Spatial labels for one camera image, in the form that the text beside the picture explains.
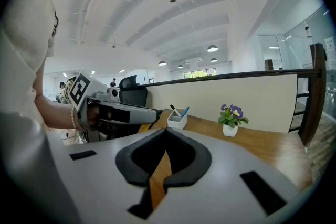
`potted plant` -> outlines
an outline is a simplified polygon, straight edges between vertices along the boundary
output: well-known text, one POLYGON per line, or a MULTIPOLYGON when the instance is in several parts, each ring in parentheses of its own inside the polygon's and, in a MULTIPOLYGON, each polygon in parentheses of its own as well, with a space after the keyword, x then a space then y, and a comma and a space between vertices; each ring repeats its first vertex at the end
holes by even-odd
POLYGON ((221 107, 221 116, 218 118, 218 122, 223 125, 223 134, 226 136, 235 136, 238 131, 238 125, 242 122, 248 124, 248 118, 244 117, 244 114, 240 107, 225 104, 221 107))

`desk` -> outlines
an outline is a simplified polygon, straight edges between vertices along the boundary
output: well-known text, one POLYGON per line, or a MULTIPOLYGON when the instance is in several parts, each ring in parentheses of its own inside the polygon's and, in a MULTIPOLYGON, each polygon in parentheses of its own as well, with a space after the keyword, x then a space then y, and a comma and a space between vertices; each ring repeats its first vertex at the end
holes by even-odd
MULTIPOLYGON (((160 119, 154 124, 153 129, 167 127, 167 118, 171 112, 171 110, 165 109, 160 119)), ((223 135, 223 126, 216 122, 190 115, 187 117, 185 130, 244 147, 275 169, 281 171, 299 190, 304 190, 312 184, 309 161, 298 134, 266 132, 239 127, 235 137, 228 137, 223 135)), ((163 180, 171 174, 169 157, 165 153, 150 178, 153 209, 158 206, 164 197, 163 180)))

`white partition wall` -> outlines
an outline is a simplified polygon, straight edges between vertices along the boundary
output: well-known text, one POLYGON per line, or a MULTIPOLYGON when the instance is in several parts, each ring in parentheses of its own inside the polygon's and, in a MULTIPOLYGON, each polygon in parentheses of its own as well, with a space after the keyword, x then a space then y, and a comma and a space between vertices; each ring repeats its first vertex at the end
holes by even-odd
POLYGON ((155 109, 190 107, 188 114, 217 121, 222 104, 241 107, 250 129, 288 132, 295 109, 297 76, 279 75, 195 81, 148 87, 155 109))

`wooden post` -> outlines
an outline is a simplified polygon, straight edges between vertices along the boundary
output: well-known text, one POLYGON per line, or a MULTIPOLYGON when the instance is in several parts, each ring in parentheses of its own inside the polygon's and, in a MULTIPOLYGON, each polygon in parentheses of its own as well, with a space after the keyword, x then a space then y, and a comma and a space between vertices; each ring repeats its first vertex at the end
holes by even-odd
POLYGON ((265 68, 266 70, 273 70, 273 60, 272 59, 265 60, 265 68))
POLYGON ((316 43, 310 45, 312 63, 314 69, 321 73, 318 77, 309 78, 309 97, 306 103, 306 112, 303 116, 299 135, 304 146, 307 146, 313 139, 319 125, 324 105, 326 88, 326 53, 323 45, 316 43))

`pen holder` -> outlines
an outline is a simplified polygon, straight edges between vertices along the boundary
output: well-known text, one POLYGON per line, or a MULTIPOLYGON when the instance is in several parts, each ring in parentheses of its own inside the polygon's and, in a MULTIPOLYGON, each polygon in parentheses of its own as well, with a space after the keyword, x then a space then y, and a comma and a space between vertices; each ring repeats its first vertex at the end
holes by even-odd
MULTIPOLYGON (((177 109, 177 111, 182 114, 185 109, 177 109)), ((187 124, 187 114, 188 113, 186 113, 183 117, 180 117, 176 114, 175 111, 173 111, 167 119, 168 127, 183 129, 184 126, 187 124)))

